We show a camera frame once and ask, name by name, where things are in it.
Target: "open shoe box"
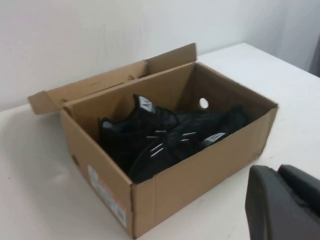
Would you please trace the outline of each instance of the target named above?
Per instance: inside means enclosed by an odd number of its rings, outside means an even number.
[[[208,111],[243,104],[253,122],[153,178],[134,184],[97,144],[97,119],[124,119],[134,108],[133,94],[170,110],[199,110],[201,98],[208,101]],[[72,159],[132,238],[257,159],[278,110],[273,101],[197,63],[195,44],[28,99],[36,114],[60,110]]]

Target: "box flap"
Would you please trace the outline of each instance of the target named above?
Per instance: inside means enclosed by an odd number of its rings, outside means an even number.
[[[28,101],[35,114],[51,113],[68,101],[80,99],[147,74],[147,62],[142,60],[49,91],[38,92],[29,96]]]
[[[156,74],[164,70],[189,64],[197,60],[196,44],[192,43],[147,60],[149,73]]]
[[[56,112],[64,103],[102,90],[196,61],[196,44],[175,49],[148,60],[141,60],[96,76],[29,96],[35,114]]]

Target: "shoe box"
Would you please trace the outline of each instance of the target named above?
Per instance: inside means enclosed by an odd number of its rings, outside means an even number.
[[[132,238],[241,170],[266,146],[278,105],[196,62],[196,55],[193,43],[28,98],[35,114],[60,112],[75,165]],[[97,121],[127,117],[134,108],[133,94],[172,111],[198,111],[200,99],[207,100],[207,110],[226,111],[233,104],[242,104],[252,122],[153,178],[134,184],[98,145]]]

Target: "white table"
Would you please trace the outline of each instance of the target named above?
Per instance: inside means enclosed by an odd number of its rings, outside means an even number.
[[[199,60],[279,103],[255,164],[294,165],[320,179],[320,79],[247,44]],[[141,240],[247,240],[249,166]],[[4,240],[128,240],[74,166],[57,113],[0,113],[0,230]]]

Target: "wall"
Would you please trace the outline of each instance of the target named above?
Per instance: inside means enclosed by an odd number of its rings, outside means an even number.
[[[317,5],[316,0],[309,1]],[[308,68],[314,46],[297,62],[303,50],[291,51],[297,44],[290,37],[291,27],[293,20],[299,22],[295,16],[301,4],[299,0],[1,1],[0,110],[24,104],[38,91],[192,42],[202,54],[247,41]],[[308,7],[302,6],[307,13]],[[310,28],[298,42],[304,41],[303,47],[314,44],[316,31]]]

